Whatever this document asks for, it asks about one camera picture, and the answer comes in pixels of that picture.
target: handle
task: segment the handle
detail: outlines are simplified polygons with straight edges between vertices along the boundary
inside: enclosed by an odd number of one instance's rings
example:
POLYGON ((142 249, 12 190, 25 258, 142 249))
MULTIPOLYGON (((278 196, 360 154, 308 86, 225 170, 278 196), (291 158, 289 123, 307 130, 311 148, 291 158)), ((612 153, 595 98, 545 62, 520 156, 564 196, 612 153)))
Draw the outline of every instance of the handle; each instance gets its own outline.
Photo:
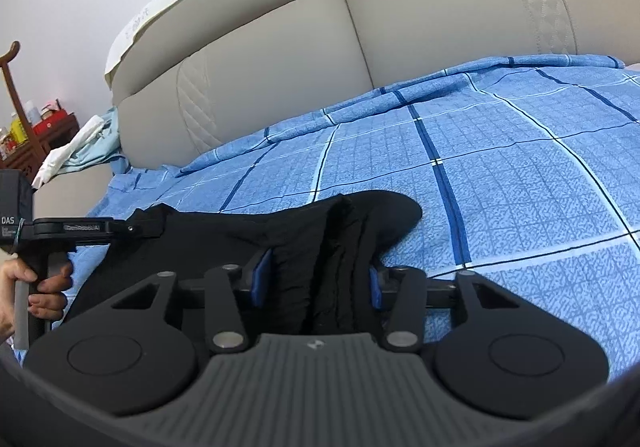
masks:
POLYGON ((34 283, 16 281, 15 283, 15 335, 14 348, 16 350, 28 350, 36 340, 51 331, 51 321, 39 319, 31 315, 29 309, 29 296, 38 293, 38 283, 60 271, 67 261, 66 252, 51 254, 21 255, 22 260, 33 270, 38 279, 34 283))

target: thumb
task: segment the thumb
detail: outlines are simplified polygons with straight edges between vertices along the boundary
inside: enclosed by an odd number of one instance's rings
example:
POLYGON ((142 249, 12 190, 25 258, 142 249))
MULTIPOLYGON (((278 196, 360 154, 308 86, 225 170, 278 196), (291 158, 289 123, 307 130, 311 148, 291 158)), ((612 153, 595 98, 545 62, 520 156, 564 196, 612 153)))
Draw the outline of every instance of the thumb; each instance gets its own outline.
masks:
POLYGON ((20 258, 11 259, 6 265, 6 276, 15 281, 26 281, 33 283, 38 278, 36 273, 27 266, 20 258))

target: human hand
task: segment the human hand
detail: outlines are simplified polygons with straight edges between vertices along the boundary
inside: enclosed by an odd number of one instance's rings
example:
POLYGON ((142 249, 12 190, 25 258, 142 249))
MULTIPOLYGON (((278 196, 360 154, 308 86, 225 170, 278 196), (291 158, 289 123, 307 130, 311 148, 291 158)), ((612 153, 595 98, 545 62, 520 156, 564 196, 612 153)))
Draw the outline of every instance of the human hand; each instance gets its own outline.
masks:
MULTIPOLYGON (((29 312, 41 319, 58 321, 66 306, 66 297, 62 291, 71 288, 70 278, 73 265, 67 262, 60 273, 38 284, 38 291, 29 296, 29 312)), ((37 276, 19 257, 9 259, 0 265, 0 341, 14 334, 15 323, 15 282, 33 283, 37 276)))

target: bottle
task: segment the bottle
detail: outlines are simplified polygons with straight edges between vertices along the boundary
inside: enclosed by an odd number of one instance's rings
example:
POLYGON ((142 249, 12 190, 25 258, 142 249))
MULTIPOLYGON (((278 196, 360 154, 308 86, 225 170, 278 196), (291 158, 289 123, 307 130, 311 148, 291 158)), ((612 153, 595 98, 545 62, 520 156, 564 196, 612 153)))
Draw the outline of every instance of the bottle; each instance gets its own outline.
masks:
POLYGON ((42 120, 40 118, 40 113, 38 109, 33 104, 33 101, 26 101, 24 103, 24 114, 32 126, 35 126, 37 123, 39 123, 42 120))
POLYGON ((2 158, 2 160, 6 160, 9 157, 9 150, 4 143, 6 137, 8 136, 9 132, 4 128, 0 128, 0 158, 2 158))
POLYGON ((15 143, 20 145, 27 140, 27 134, 24 132, 24 127, 22 127, 22 123, 16 112, 11 114, 11 118, 11 132, 14 135, 15 143))

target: beige upholstered headboard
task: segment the beige upholstered headboard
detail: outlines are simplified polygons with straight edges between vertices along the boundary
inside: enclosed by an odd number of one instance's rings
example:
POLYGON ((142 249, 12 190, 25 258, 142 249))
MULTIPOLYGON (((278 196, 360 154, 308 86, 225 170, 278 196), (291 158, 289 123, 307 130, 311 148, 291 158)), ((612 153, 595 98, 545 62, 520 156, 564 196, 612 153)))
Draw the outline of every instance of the beige upholstered headboard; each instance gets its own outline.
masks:
POLYGON ((132 164, 211 148, 372 87, 490 55, 640 62, 640 0, 182 0, 113 78, 132 164))

